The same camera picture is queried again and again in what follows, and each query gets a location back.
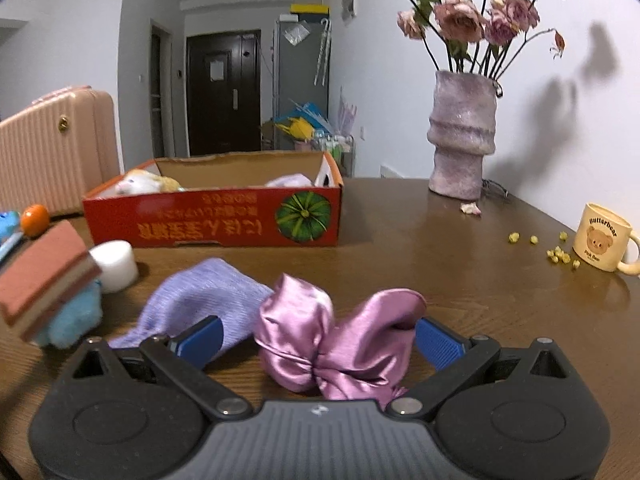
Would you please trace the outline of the pink satin scrunchie bow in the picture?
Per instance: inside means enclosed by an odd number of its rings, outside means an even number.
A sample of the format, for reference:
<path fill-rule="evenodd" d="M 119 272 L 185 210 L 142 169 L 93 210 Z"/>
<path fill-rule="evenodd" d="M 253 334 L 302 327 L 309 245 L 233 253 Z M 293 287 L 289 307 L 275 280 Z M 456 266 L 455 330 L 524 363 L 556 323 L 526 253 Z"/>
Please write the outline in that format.
<path fill-rule="evenodd" d="M 281 387 L 317 388 L 326 400 L 375 400 L 385 408 L 406 392 L 401 382 L 425 312 L 421 294 L 393 288 L 338 320 L 324 290 L 284 274 L 260 306 L 254 339 L 262 368 Z"/>

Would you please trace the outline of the white yellow plush hamster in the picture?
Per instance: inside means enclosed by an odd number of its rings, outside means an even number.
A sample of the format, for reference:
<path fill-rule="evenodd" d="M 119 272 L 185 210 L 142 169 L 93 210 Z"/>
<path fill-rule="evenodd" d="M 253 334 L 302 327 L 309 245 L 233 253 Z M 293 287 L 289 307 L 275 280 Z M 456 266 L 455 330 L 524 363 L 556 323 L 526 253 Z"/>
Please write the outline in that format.
<path fill-rule="evenodd" d="M 127 196 L 175 193 L 182 190 L 183 187 L 175 179 L 142 169 L 128 171 L 115 186 L 116 194 Z"/>

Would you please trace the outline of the pink layered sponge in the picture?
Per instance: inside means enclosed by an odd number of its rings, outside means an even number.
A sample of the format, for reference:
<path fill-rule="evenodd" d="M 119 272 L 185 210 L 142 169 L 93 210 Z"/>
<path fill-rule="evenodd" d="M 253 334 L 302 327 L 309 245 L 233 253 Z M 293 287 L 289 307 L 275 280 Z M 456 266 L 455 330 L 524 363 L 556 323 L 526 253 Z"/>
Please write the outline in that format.
<path fill-rule="evenodd" d="M 24 249 L 1 273 L 1 316 L 31 341 L 58 311 L 100 275 L 73 225 L 63 220 Z"/>

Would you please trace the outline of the lavender knitted sock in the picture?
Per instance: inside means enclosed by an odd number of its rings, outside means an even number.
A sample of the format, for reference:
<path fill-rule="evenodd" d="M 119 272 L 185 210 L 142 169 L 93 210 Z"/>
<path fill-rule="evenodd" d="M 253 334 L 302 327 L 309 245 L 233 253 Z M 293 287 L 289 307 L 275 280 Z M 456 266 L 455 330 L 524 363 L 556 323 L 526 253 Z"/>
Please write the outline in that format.
<path fill-rule="evenodd" d="M 149 336 L 177 336 L 209 315 L 221 319 L 219 354 L 253 336 L 259 308 L 272 289 L 210 258 L 163 281 L 143 307 L 137 324 L 110 341 L 114 349 L 134 348 Z"/>

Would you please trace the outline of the white foam sponge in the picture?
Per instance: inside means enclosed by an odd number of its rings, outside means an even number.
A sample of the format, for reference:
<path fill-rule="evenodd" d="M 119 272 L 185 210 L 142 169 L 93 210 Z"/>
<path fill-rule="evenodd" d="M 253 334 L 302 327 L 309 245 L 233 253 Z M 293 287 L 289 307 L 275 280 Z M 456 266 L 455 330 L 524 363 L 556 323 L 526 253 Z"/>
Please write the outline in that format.
<path fill-rule="evenodd" d="M 99 281 L 104 294 L 121 292 L 139 277 L 134 250 L 126 240 L 111 240 L 90 249 L 90 255 L 99 266 Z"/>

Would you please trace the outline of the light blue plush toy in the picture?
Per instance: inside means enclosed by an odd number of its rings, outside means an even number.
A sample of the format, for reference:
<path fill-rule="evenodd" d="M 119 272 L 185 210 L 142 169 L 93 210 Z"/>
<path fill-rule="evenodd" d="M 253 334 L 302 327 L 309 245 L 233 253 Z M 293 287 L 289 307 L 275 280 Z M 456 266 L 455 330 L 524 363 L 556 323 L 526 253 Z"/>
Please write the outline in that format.
<path fill-rule="evenodd" d="M 32 340 L 40 348 L 72 348 L 85 334 L 100 325 L 103 318 L 101 283 L 93 281 L 67 301 L 47 326 Z"/>

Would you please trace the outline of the fallen rose petal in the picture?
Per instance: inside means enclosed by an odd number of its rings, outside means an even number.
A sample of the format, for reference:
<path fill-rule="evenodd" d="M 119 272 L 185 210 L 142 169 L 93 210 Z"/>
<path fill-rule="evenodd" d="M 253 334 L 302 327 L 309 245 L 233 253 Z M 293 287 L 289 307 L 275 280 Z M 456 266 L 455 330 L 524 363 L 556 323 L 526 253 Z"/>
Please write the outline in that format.
<path fill-rule="evenodd" d="M 482 211 L 480 210 L 480 207 L 477 206 L 477 203 L 462 204 L 460 206 L 460 210 L 464 214 L 470 214 L 471 216 L 480 216 L 482 214 Z"/>

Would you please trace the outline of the red cardboard pumpkin box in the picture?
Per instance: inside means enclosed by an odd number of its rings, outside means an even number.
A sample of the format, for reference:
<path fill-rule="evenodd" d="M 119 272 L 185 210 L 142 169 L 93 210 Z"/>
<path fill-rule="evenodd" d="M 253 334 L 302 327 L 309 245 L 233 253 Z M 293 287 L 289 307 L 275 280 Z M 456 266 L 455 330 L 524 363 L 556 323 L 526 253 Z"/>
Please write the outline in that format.
<path fill-rule="evenodd" d="M 120 176 L 82 204 L 96 244 L 134 247 L 334 246 L 344 181 L 321 152 L 251 152 L 146 162 L 143 170 L 176 180 L 176 192 L 122 194 Z"/>

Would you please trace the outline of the yellow bear mug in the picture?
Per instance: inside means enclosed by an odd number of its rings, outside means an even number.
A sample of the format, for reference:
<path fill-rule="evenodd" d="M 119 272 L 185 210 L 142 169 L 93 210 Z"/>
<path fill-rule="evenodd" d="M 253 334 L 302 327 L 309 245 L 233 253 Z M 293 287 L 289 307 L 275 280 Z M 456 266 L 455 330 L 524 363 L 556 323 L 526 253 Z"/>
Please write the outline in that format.
<path fill-rule="evenodd" d="M 639 259 L 623 262 L 630 242 L 639 246 L 640 240 L 639 233 L 627 220 L 608 208 L 586 203 L 573 243 L 579 258 L 604 272 L 638 276 Z"/>

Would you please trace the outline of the orange tangerine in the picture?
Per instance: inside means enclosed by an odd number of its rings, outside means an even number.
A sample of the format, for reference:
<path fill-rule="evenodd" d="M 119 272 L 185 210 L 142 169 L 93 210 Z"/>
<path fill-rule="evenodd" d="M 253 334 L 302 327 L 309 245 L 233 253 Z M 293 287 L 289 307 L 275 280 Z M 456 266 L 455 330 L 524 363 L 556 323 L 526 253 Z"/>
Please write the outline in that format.
<path fill-rule="evenodd" d="M 40 237 L 49 229 L 50 214 L 46 206 L 33 204 L 27 207 L 21 214 L 20 228 L 28 238 Z"/>

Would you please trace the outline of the blue tissue pack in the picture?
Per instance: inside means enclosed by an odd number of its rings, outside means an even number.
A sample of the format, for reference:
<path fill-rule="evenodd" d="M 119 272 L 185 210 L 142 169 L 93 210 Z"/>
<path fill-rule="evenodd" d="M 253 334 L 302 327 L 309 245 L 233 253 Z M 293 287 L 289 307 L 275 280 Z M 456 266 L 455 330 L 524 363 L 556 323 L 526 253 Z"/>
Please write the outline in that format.
<path fill-rule="evenodd" d="M 0 214 L 0 262 L 6 260 L 23 241 L 21 215 L 17 211 L 3 211 Z"/>

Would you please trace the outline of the pink ribbed suitcase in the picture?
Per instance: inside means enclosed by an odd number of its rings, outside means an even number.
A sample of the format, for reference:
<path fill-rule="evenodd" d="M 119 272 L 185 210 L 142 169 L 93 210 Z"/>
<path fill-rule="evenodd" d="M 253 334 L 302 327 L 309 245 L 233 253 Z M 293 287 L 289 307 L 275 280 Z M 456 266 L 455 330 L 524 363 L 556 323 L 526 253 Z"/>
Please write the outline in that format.
<path fill-rule="evenodd" d="M 89 86 L 51 92 L 2 120 L 0 143 L 2 210 L 76 214 L 87 193 L 120 175 L 113 99 Z"/>

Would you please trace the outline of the dark brown door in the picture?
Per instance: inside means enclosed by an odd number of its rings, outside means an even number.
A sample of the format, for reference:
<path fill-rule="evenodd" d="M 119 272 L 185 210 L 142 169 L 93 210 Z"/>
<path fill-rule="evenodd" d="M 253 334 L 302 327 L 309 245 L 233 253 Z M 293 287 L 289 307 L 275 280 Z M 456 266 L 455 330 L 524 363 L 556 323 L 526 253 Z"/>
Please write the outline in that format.
<path fill-rule="evenodd" d="M 186 40 L 186 114 L 193 157 L 256 152 L 260 140 L 260 32 Z"/>

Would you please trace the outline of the grey refrigerator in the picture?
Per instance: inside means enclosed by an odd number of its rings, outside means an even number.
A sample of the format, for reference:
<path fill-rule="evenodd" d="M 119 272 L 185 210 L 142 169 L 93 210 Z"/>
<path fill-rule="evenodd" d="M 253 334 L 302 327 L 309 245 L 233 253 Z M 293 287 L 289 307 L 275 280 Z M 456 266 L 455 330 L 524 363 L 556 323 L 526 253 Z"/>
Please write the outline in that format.
<path fill-rule="evenodd" d="M 296 114 L 307 103 L 328 116 L 331 25 L 326 15 L 276 21 L 273 33 L 272 120 Z"/>

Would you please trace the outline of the yellow box on fridge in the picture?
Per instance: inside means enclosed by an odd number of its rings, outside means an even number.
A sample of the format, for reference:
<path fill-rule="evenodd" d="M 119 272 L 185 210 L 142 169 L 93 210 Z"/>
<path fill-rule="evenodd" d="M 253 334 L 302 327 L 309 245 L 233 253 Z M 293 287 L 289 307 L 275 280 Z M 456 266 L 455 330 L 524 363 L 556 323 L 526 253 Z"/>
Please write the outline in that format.
<path fill-rule="evenodd" d="M 292 3 L 290 13 L 296 15 L 299 21 L 320 23 L 330 15 L 330 8 L 318 3 Z"/>

